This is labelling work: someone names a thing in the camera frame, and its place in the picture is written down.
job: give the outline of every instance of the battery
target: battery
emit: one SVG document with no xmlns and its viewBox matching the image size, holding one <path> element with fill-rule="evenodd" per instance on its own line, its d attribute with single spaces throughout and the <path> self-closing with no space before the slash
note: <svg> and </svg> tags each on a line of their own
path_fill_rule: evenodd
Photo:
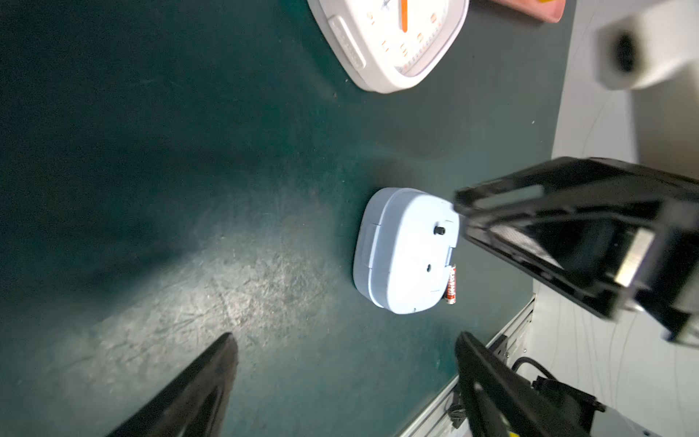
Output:
<svg viewBox="0 0 699 437">
<path fill-rule="evenodd" d="M 449 266 L 449 282 L 444 292 L 444 299 L 449 305 L 456 303 L 456 266 Z"/>
</svg>

